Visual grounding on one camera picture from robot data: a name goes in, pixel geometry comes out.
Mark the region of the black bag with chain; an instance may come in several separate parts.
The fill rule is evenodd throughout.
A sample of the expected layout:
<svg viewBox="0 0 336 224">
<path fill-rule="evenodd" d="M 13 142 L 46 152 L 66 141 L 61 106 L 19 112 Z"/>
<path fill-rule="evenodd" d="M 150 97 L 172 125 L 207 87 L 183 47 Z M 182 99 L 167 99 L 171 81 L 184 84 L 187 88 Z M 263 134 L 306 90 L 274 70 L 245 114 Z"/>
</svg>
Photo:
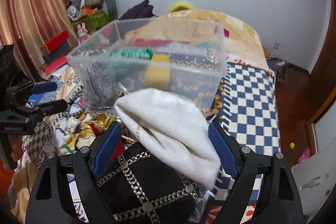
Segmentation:
<svg viewBox="0 0 336 224">
<path fill-rule="evenodd" d="M 198 192 L 193 180 L 134 143 L 97 178 L 117 223 L 187 223 Z"/>
</svg>

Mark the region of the white fluffy cloth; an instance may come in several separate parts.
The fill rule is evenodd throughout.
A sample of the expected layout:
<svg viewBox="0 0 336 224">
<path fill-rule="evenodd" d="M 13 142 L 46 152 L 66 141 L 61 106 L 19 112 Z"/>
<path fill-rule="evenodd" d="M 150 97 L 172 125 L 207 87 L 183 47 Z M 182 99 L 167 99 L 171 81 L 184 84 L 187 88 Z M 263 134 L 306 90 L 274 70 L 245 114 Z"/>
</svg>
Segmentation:
<svg viewBox="0 0 336 224">
<path fill-rule="evenodd" d="M 193 102 L 148 88 L 120 97 L 114 110 L 132 138 L 160 161 L 207 189 L 215 186 L 220 159 L 208 121 Z"/>
</svg>

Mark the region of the yellow sponge cloth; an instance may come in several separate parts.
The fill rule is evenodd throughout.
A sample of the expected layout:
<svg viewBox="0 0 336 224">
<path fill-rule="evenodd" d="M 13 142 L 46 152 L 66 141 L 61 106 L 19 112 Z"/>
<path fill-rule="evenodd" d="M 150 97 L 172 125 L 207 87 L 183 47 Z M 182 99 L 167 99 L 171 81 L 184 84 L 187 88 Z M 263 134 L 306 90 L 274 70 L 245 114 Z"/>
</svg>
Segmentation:
<svg viewBox="0 0 336 224">
<path fill-rule="evenodd" d="M 147 88 L 168 90 L 171 80 L 170 58 L 165 54 L 156 54 L 147 67 L 144 84 Z"/>
</svg>

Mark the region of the red box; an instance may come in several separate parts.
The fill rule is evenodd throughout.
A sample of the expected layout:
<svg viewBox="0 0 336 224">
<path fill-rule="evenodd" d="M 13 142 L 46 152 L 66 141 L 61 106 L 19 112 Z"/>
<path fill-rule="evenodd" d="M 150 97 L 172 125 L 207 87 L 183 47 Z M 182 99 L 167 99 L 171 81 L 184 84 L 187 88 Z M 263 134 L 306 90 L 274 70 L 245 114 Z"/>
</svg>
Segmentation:
<svg viewBox="0 0 336 224">
<path fill-rule="evenodd" d="M 61 46 L 64 42 L 66 42 L 70 38 L 70 35 L 67 30 L 60 32 L 56 36 L 47 40 L 41 47 L 41 52 L 43 54 L 50 54 L 57 47 Z"/>
</svg>

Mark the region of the patterned patchwork bedspread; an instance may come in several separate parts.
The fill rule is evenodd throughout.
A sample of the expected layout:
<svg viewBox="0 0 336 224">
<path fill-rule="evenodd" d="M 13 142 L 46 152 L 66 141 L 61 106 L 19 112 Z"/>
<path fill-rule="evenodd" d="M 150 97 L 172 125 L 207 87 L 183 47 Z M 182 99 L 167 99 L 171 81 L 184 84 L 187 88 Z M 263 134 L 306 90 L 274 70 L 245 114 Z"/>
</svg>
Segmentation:
<svg viewBox="0 0 336 224">
<path fill-rule="evenodd" d="M 228 76 L 220 81 L 211 109 L 221 126 L 235 137 L 240 145 L 255 152 L 273 155 L 280 151 L 280 132 L 275 76 L 271 71 L 228 63 Z M 60 155 L 74 153 L 91 144 L 111 123 L 107 114 L 89 113 L 78 98 L 71 107 L 72 116 L 57 114 L 37 124 L 33 135 L 24 135 L 23 156 L 18 161 L 9 186 L 7 199 L 10 211 L 20 222 L 25 222 L 30 190 L 45 155 L 56 151 Z"/>
</svg>

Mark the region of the pink bunny figurine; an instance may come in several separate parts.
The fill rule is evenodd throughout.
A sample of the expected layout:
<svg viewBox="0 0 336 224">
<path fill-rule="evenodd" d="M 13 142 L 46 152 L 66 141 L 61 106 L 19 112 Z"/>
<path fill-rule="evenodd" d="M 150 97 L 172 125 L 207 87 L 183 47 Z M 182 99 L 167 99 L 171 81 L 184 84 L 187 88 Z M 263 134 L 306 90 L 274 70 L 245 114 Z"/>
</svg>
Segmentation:
<svg viewBox="0 0 336 224">
<path fill-rule="evenodd" d="M 77 25 L 77 41 L 78 45 L 80 45 L 82 42 L 84 42 L 86 39 L 90 37 L 90 34 L 88 34 L 88 30 L 86 29 L 86 25 L 83 22 L 82 24 Z"/>
</svg>

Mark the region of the striped pink curtain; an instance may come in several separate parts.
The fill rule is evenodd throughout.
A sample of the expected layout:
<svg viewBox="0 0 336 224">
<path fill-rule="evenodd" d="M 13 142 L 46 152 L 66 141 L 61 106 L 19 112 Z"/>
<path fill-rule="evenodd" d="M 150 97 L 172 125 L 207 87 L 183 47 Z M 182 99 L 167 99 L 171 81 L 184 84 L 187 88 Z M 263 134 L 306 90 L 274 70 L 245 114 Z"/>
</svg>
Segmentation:
<svg viewBox="0 0 336 224">
<path fill-rule="evenodd" d="M 68 31 L 70 45 L 77 36 L 67 14 L 67 0 L 1 0 L 1 44 L 14 46 L 18 67 L 30 80 L 41 80 L 41 46 L 61 31 Z"/>
</svg>

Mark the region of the green gift box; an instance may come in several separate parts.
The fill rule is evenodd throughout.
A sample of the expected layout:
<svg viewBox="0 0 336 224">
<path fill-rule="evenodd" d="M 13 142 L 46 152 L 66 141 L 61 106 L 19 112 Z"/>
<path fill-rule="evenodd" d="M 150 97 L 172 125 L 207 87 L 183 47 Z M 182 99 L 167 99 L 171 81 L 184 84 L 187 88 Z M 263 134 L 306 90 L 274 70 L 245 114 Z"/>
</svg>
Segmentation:
<svg viewBox="0 0 336 224">
<path fill-rule="evenodd" d="M 88 31 L 88 34 L 91 35 L 113 20 L 114 18 L 112 16 L 109 16 L 105 14 L 104 11 L 100 10 L 94 14 L 83 16 L 80 19 L 73 21 L 72 26 L 75 32 L 77 32 L 77 25 L 85 23 L 85 28 Z"/>
</svg>

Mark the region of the clear plastic storage bin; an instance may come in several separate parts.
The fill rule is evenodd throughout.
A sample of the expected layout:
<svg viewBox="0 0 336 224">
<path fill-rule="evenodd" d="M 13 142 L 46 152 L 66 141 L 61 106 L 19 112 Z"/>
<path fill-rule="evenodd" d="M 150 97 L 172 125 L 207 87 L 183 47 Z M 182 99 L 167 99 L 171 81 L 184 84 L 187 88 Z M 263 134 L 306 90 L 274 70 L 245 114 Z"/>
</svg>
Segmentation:
<svg viewBox="0 0 336 224">
<path fill-rule="evenodd" d="M 168 35 L 168 40 L 146 40 L 139 46 L 125 41 L 128 32 L 152 22 L 154 31 Z M 83 85 L 84 70 L 94 60 L 104 61 L 114 71 L 119 98 L 147 89 L 143 79 L 151 59 L 123 59 L 109 54 L 123 48 L 146 47 L 154 55 L 165 54 L 170 58 L 167 92 L 193 101 L 201 110 L 211 107 L 227 70 L 225 36 L 220 23 L 178 18 L 115 20 L 72 50 L 67 59 Z"/>
</svg>

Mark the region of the grey plush dinosaur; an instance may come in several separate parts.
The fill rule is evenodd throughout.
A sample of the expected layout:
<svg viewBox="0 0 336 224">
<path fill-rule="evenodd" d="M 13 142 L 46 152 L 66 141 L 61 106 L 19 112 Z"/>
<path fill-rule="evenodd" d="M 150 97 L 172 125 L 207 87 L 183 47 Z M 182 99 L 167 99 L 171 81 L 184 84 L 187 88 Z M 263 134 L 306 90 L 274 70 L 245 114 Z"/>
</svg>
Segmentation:
<svg viewBox="0 0 336 224">
<path fill-rule="evenodd" d="M 113 20 L 118 18 L 116 0 L 85 0 L 87 6 L 100 6 L 104 13 Z"/>
</svg>

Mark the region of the beige patterned folded blanket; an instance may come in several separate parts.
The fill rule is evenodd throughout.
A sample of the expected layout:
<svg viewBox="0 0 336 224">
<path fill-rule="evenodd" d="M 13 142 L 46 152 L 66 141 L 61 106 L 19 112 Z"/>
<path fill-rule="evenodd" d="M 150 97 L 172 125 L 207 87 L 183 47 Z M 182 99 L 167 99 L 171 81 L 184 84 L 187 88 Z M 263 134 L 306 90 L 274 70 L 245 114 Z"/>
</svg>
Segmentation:
<svg viewBox="0 0 336 224">
<path fill-rule="evenodd" d="M 178 18 L 217 22 L 223 26 L 228 61 L 269 71 L 259 34 L 250 25 L 224 12 L 191 9 L 168 13 L 158 19 Z M 168 35 L 154 31 L 154 23 L 130 31 L 126 34 L 128 44 L 140 45 L 146 40 L 168 40 Z"/>
</svg>

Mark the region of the dark purple clothes pile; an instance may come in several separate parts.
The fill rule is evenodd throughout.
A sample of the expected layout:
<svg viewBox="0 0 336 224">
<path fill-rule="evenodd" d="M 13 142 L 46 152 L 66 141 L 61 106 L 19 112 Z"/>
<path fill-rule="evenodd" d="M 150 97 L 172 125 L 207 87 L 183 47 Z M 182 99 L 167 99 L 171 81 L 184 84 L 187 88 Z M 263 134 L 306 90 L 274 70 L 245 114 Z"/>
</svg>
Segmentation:
<svg viewBox="0 0 336 224">
<path fill-rule="evenodd" d="M 149 0 L 144 0 L 127 10 L 119 20 L 153 18 L 156 17 L 156 15 L 153 14 L 153 9 L 154 7 L 149 3 Z"/>
</svg>

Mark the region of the yellow curved pillow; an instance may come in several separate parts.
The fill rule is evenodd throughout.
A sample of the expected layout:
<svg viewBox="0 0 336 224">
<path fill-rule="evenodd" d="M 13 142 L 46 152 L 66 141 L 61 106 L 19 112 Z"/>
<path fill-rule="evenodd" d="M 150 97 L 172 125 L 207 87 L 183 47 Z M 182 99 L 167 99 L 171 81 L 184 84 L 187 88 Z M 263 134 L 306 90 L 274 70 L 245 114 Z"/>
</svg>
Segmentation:
<svg viewBox="0 0 336 224">
<path fill-rule="evenodd" d="M 183 11 L 183 10 L 192 10 L 194 7 L 189 2 L 186 1 L 177 1 L 175 4 L 169 8 L 168 13 Z"/>
</svg>

